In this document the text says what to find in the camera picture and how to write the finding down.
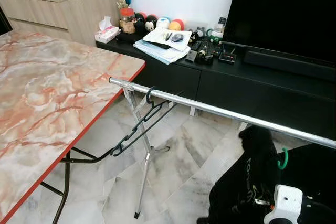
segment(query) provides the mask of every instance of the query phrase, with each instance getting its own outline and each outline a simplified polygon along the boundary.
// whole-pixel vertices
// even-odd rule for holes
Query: television
[[[335,73],[336,0],[232,0],[224,41],[257,52],[248,63],[272,63],[273,57],[270,67]]]

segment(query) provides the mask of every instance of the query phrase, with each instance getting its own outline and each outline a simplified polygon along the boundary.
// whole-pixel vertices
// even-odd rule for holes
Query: white plastic object
[[[264,223],[269,224],[277,218],[290,220],[293,224],[297,224],[297,220],[301,213],[303,193],[300,189],[277,185],[274,192],[274,209],[264,217]]]

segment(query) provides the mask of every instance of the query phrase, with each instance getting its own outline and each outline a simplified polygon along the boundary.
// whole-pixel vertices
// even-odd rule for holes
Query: papers
[[[162,63],[165,63],[166,65],[183,58],[190,51],[189,46],[186,46],[183,51],[179,51],[175,48],[163,49],[143,40],[136,41],[134,43],[134,47],[140,49]]]
[[[166,37],[170,33],[171,33],[171,36],[169,40],[166,41]],[[172,38],[174,37],[175,34],[183,35],[183,40],[179,42],[172,42]],[[143,40],[165,44],[179,51],[183,51],[188,46],[190,36],[191,36],[191,31],[174,31],[174,30],[168,30],[165,28],[158,27],[155,30],[151,31],[149,34],[147,34],[145,37],[143,37]]]

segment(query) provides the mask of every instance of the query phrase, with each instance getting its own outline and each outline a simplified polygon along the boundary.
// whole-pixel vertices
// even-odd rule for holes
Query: wooden cabinet
[[[118,0],[0,0],[13,29],[24,29],[95,46],[104,16],[118,25]]]

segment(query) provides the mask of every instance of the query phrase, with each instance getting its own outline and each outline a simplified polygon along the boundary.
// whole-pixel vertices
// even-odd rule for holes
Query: cabinet drawer
[[[68,29],[57,2],[45,0],[0,0],[8,18]]]
[[[45,34],[50,37],[71,40],[70,33],[66,29],[39,25],[39,24],[30,23],[30,22],[23,21],[23,20],[16,20],[16,19],[9,19],[9,20],[14,30],[31,31],[33,33]]]

